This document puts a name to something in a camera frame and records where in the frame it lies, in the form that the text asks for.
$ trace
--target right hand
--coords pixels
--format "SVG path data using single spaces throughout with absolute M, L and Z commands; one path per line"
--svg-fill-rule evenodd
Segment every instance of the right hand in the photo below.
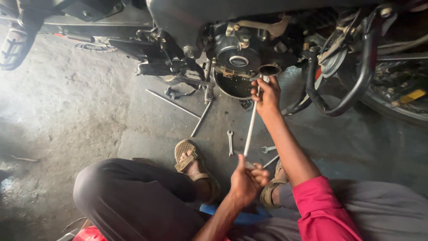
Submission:
M 278 85 L 278 81 L 275 76 L 269 76 L 269 83 L 258 78 L 257 81 L 251 82 L 254 88 L 251 89 L 251 98 L 253 101 L 257 101 L 257 112 L 262 119 L 265 119 L 269 114 L 279 111 L 279 97 L 281 94 L 281 88 Z M 259 96 L 257 96 L 257 87 L 260 85 Z
M 254 169 L 245 167 L 245 157 L 238 155 L 238 166 L 230 178 L 229 196 L 236 200 L 240 208 L 249 205 L 259 190 L 269 182 L 269 171 L 264 170 L 259 163 L 254 163 Z

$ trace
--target sandal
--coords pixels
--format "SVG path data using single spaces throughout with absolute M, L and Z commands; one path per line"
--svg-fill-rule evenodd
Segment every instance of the sandal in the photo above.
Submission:
M 186 158 L 184 158 L 183 160 L 180 161 L 181 155 L 183 153 L 187 153 L 189 150 L 192 150 L 190 155 L 188 155 Z M 183 140 L 175 146 L 174 152 L 175 152 L 175 161 L 177 162 L 177 164 L 175 165 L 175 169 L 178 172 L 183 173 L 183 170 L 191 162 L 193 162 L 194 160 L 199 161 L 199 164 L 200 164 L 199 169 L 200 169 L 201 173 L 199 173 L 199 174 L 197 174 L 191 178 L 193 181 L 197 181 L 201 178 L 208 178 L 208 181 L 211 185 L 211 197 L 207 202 L 205 202 L 205 204 L 209 205 L 209 204 L 213 203 L 214 200 L 220 196 L 220 185 L 217 182 L 217 180 L 206 170 L 203 159 L 202 159 L 202 155 L 201 155 L 198 147 L 196 146 L 196 144 L 194 144 L 191 140 Z
M 265 186 L 263 191 L 260 194 L 260 202 L 267 208 L 280 208 L 281 206 L 277 206 L 273 204 L 272 201 L 272 191 L 279 185 L 284 185 L 288 183 L 288 179 L 278 179 L 277 175 L 279 171 L 282 169 L 281 159 L 276 163 L 275 168 L 275 177 Z

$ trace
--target pink sleeve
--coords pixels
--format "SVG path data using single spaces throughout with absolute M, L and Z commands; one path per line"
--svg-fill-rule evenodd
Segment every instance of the pink sleeve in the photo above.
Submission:
M 326 177 L 320 176 L 295 186 L 293 195 L 302 215 L 298 221 L 302 241 L 362 241 Z

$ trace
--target mechanic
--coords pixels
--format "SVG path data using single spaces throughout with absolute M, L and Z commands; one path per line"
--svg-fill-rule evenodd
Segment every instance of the mechanic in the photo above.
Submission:
M 260 164 L 248 169 L 239 155 L 229 193 L 215 214 L 206 217 L 185 203 L 212 203 L 220 186 L 205 169 L 196 145 L 184 140 L 175 148 L 178 172 L 124 159 L 85 168 L 74 187 L 77 207 L 108 241 L 428 240 L 425 198 L 397 184 L 329 184 L 287 128 L 276 79 L 258 79 L 252 85 L 263 90 L 257 97 L 252 89 L 252 98 L 259 101 L 257 111 L 280 156 L 273 180 L 268 182 L 269 173 Z M 264 186 L 261 203 L 288 208 L 290 217 L 234 226 Z

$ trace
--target long screwdriver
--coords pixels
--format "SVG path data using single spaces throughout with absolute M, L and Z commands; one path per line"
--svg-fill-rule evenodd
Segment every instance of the long screwdriver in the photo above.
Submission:
M 265 80 L 265 76 L 260 74 L 260 78 Z M 260 94 L 260 85 L 257 87 L 257 96 Z M 250 148 L 251 135 L 253 133 L 254 120 L 257 112 L 257 101 L 254 102 L 253 113 L 251 114 L 250 128 L 248 129 L 247 141 L 245 142 L 244 157 L 247 157 L 248 149 Z

